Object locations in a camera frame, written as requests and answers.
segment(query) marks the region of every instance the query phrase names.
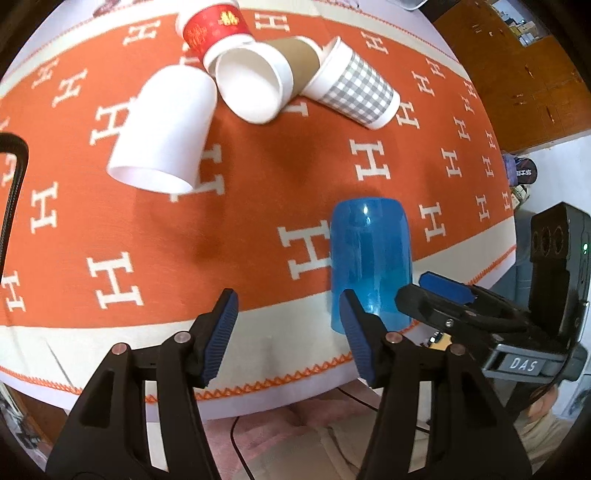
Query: beige pants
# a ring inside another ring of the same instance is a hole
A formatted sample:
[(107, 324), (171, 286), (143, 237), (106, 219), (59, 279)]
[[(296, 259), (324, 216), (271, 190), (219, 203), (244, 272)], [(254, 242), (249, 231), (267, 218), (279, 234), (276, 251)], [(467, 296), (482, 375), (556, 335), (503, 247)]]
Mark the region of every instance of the beige pants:
[[(374, 427), (375, 413), (350, 417), (327, 428), (287, 439), (248, 462), (256, 480), (355, 480)], [(519, 429), (536, 471), (560, 445), (570, 423), (548, 414)], [(422, 468), (428, 435), (415, 436), (410, 471)], [(233, 480), (248, 480), (241, 469)]]

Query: blue translucent plastic cup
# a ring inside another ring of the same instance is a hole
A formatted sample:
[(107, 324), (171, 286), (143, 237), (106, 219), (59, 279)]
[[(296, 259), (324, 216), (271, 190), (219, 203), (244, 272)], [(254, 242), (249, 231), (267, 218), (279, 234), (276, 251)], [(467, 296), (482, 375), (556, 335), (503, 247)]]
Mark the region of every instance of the blue translucent plastic cup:
[(402, 330), (411, 319), (394, 301), (398, 289), (412, 282), (410, 232), (399, 202), (364, 198), (339, 203), (330, 225), (332, 322), (344, 333), (339, 297), (351, 288), (368, 313), (382, 319), (388, 331)]

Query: table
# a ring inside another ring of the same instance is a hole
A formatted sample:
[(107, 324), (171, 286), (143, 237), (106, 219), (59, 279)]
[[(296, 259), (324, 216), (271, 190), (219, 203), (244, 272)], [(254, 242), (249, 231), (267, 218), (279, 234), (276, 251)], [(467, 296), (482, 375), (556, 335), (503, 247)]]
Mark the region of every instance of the table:
[[(393, 9), (384, 17), (408, 13), (379, 1)], [(515, 230), (482, 102), (453, 56), (420, 38), (428, 25), (419, 12), (406, 30), (377, 18), (377, 2), (369, 13), (324, 1), (241, 2), (257, 40), (326, 44), (340, 35), (402, 105), (370, 131), (304, 98), (264, 126), (220, 100), (200, 187), (182, 197), (105, 173), (148, 78), (168, 64), (199, 67), (174, 32), (174, 2), (87, 20), (14, 66), (0, 83), (0, 125), (27, 140), (31, 159), (0, 290), (0, 381), (71, 408), (111, 345), (161, 343), (209, 311), (224, 287), (238, 292), (241, 312), (219, 376), (197, 392), (204, 419), (356, 378), (346, 338), (330, 329), (328, 292), (328, 221), (348, 198), (402, 203), (415, 280), (427, 270), (485, 287), (500, 278), (514, 262)], [(423, 36), (442, 41), (432, 27)], [(0, 202), (11, 167), (8, 157)], [(421, 341), (431, 331), (406, 334)], [(155, 421), (155, 386), (147, 392)]]

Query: gray checkered paper cup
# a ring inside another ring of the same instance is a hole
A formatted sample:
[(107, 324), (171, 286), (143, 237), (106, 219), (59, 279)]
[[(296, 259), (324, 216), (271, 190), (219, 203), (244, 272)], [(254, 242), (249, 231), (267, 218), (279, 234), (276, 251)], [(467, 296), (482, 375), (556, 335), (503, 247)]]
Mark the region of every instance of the gray checkered paper cup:
[(400, 95), (340, 37), (323, 49), (320, 69), (302, 94), (377, 130), (398, 111)]

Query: cabinet handle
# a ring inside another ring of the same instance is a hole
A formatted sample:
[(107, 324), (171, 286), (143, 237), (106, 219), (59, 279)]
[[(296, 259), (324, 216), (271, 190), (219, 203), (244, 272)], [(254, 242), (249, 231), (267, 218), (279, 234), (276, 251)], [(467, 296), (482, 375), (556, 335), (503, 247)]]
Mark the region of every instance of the cabinet handle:
[(550, 108), (546, 107), (546, 111), (548, 112), (548, 116), (550, 117), (550, 120), (552, 120), (552, 124), (555, 124), (556, 121), (554, 120), (554, 117), (552, 116), (552, 113), (550, 112)]

